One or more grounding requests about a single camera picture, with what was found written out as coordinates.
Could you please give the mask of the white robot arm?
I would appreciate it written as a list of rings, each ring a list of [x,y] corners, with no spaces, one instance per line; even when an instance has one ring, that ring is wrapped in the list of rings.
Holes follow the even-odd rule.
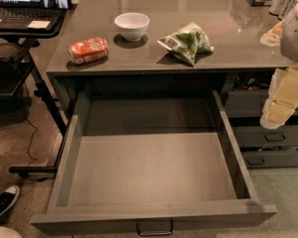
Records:
[[[281,54],[295,64],[286,69],[277,68],[268,88],[268,97],[262,108],[260,125],[265,129],[277,129],[294,114],[298,108],[298,3],[290,10],[285,19],[266,33],[280,35]]]

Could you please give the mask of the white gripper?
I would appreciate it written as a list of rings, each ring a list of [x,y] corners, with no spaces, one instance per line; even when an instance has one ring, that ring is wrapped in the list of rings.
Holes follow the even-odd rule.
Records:
[[[282,71],[276,89],[263,106],[260,125],[269,130],[283,126],[298,108],[298,64]]]

